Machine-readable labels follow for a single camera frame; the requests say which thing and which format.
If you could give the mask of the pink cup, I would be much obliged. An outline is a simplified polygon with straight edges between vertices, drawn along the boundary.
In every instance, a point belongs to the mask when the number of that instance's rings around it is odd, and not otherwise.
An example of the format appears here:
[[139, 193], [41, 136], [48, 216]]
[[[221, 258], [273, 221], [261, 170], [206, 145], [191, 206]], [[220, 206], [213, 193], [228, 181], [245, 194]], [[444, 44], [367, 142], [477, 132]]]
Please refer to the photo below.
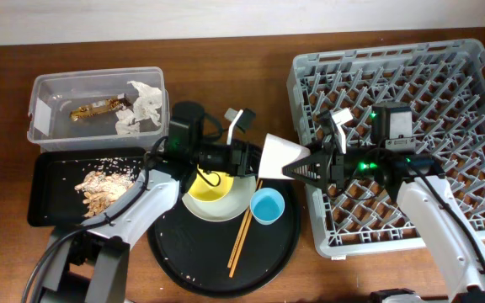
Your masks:
[[282, 173], [282, 168], [311, 154], [299, 144], [272, 134], [267, 134], [261, 154], [258, 177], [261, 179], [292, 180]]

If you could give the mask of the grey plate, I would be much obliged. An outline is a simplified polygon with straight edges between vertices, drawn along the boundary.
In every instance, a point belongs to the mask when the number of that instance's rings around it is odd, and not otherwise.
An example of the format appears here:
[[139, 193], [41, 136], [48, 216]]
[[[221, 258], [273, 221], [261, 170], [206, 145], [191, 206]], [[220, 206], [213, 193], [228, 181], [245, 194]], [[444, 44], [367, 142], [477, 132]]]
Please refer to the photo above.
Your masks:
[[215, 202], [202, 202], [189, 193], [182, 198], [187, 210], [204, 221], [229, 221], [243, 214], [250, 205], [250, 199], [256, 189], [254, 177], [235, 178], [232, 188], [223, 198]]

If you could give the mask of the yellow bowl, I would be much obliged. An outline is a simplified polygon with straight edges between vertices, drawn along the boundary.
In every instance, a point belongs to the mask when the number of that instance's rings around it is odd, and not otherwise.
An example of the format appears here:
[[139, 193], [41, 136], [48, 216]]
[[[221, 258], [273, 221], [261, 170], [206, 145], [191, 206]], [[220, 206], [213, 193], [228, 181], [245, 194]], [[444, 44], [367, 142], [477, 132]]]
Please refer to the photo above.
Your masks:
[[230, 192], [233, 183], [234, 177], [226, 173], [208, 172], [199, 168], [189, 195], [201, 202], [216, 202]]

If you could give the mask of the blue cup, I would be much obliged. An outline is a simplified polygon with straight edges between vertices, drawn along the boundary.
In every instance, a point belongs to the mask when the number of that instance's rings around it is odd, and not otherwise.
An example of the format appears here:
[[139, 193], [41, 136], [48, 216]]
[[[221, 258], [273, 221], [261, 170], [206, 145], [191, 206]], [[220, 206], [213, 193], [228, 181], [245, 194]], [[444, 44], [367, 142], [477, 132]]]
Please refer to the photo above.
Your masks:
[[285, 211], [285, 199], [276, 189], [257, 190], [250, 200], [250, 212], [261, 225], [275, 223]]

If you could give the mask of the white tissue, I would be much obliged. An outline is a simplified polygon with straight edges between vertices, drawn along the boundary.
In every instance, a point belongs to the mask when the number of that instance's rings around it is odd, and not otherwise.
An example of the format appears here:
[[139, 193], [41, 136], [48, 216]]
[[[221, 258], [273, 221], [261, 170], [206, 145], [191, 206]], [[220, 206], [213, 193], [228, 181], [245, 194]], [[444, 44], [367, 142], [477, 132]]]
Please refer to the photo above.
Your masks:
[[143, 82], [129, 81], [138, 92], [138, 98], [132, 105], [125, 105], [115, 112], [118, 121], [115, 130], [118, 135], [130, 135], [141, 132], [141, 122], [146, 120], [154, 127], [160, 127], [163, 107], [163, 92]]

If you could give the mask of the wooden chopstick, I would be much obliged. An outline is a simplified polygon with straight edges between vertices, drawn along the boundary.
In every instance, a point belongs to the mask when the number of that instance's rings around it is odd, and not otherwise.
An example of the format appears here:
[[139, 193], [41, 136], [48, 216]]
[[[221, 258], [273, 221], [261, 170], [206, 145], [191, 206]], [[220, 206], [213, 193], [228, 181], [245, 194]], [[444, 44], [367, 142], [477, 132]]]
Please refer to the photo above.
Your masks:
[[240, 255], [238, 256], [238, 260], [237, 260], [237, 261], [234, 263], [233, 268], [232, 268], [232, 269], [230, 269], [230, 272], [229, 272], [229, 274], [228, 274], [228, 277], [229, 277], [230, 279], [232, 279], [232, 278], [234, 277], [234, 275], [235, 275], [235, 272], [236, 272], [236, 269], [237, 269], [237, 265], [238, 265], [238, 262], [239, 262], [240, 256], [241, 256], [241, 254], [242, 254], [242, 249], [243, 249], [243, 245], [244, 245], [244, 243], [245, 243], [246, 237], [247, 237], [247, 234], [246, 234], [246, 236], [243, 238], [243, 240], [242, 240], [242, 245], [241, 245], [241, 246], [240, 246], [240, 248], [239, 248], [239, 249], [240, 249]]
[[248, 233], [250, 221], [251, 221], [251, 214], [250, 214], [250, 207], [248, 207], [244, 212], [242, 223], [241, 223], [239, 230], [237, 232], [237, 237], [236, 237], [236, 240], [234, 242], [232, 252], [231, 252], [231, 255], [230, 255], [229, 260], [228, 260], [227, 267], [229, 269], [232, 269], [234, 263], [238, 260], [238, 256], [240, 255], [240, 249], [239, 248], [243, 243], [243, 238]]

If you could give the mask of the food scraps pile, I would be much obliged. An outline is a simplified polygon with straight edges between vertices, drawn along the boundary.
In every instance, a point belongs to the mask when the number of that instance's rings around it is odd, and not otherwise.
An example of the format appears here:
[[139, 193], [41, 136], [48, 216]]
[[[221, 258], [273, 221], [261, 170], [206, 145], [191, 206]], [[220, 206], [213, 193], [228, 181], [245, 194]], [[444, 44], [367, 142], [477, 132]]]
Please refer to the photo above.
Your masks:
[[83, 180], [74, 186], [87, 207], [84, 218], [107, 210], [138, 179], [141, 161], [129, 157], [104, 157], [93, 160], [83, 171]]

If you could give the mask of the gold foil wrapper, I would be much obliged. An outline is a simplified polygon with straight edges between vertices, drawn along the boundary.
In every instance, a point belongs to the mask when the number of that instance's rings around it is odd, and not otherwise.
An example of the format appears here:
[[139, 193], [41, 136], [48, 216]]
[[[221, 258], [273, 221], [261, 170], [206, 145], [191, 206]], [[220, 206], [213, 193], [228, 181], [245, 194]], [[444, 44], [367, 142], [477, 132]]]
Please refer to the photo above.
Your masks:
[[69, 114], [69, 118], [72, 121], [78, 121], [80, 119], [98, 114], [107, 114], [112, 111], [130, 107], [131, 105], [132, 103], [126, 97], [126, 95], [120, 94], [113, 98], [107, 98], [91, 104], [80, 106]]

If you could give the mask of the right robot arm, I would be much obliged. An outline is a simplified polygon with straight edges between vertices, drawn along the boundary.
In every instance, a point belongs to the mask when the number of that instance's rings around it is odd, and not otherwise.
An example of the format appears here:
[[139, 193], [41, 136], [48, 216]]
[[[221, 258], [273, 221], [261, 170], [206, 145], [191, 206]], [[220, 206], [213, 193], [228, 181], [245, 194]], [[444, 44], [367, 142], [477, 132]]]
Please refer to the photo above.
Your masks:
[[485, 244], [456, 203], [445, 171], [428, 153], [416, 153], [412, 110], [399, 102], [370, 108], [370, 146], [349, 147], [348, 109], [317, 119], [331, 141], [309, 145], [308, 156], [282, 173], [324, 192], [346, 194], [355, 179], [379, 184], [414, 224], [445, 279], [452, 302], [485, 302]]

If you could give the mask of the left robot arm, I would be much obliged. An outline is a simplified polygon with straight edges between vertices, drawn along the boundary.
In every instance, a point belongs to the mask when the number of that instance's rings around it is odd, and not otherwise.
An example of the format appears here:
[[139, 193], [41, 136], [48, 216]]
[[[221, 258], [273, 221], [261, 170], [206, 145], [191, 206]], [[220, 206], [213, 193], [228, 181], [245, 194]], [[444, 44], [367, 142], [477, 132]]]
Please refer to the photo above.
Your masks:
[[79, 224], [63, 223], [28, 278], [23, 302], [122, 302], [130, 251], [203, 173], [255, 177], [261, 149], [235, 139], [256, 114], [229, 109], [228, 129], [205, 135], [210, 116], [193, 101], [172, 108], [168, 134], [143, 158], [135, 183], [113, 205]]

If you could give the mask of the grey dishwasher rack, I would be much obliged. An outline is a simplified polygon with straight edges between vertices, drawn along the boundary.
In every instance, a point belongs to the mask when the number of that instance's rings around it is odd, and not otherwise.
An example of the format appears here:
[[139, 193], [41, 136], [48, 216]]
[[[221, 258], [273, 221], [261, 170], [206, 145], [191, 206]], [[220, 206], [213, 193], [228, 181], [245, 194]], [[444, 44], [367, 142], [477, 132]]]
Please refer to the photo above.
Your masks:
[[[415, 150], [436, 157], [467, 219], [485, 240], [485, 49], [448, 40], [299, 55], [287, 82], [302, 145], [322, 139], [317, 115], [349, 109], [351, 146], [370, 144], [373, 104], [404, 102], [413, 111]], [[306, 186], [317, 253], [339, 258], [419, 248], [423, 240], [373, 182], [355, 181], [334, 198]]]

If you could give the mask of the round black serving tray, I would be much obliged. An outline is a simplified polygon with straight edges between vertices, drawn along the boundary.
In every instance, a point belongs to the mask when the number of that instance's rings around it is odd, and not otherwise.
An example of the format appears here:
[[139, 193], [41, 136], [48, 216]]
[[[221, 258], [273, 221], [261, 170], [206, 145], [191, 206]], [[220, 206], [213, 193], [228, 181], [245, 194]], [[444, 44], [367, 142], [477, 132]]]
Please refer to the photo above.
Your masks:
[[284, 214], [269, 226], [252, 222], [234, 275], [228, 260], [243, 216], [208, 222], [178, 202], [147, 231], [149, 246], [166, 275], [181, 288], [212, 298], [247, 295], [272, 281], [291, 259], [301, 234], [301, 208], [288, 181], [267, 180], [285, 199]]

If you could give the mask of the clear plastic bin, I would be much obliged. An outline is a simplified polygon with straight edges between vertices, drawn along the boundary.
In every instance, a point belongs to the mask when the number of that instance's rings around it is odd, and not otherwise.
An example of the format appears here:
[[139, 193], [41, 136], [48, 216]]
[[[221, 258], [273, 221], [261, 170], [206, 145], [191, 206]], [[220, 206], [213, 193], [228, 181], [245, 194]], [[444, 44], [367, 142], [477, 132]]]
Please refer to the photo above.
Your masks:
[[43, 150], [148, 148], [168, 133], [169, 101], [155, 66], [41, 75], [27, 139]]

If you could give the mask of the black rectangular tray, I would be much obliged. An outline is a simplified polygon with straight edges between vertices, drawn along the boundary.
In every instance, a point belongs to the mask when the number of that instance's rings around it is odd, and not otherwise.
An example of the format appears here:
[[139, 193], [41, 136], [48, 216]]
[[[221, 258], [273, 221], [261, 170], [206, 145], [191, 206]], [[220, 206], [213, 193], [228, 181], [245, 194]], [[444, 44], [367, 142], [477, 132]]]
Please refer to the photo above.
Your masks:
[[35, 161], [27, 221], [30, 226], [66, 226], [85, 220], [85, 196], [75, 187], [91, 172], [136, 180], [145, 150], [140, 147], [48, 151]]

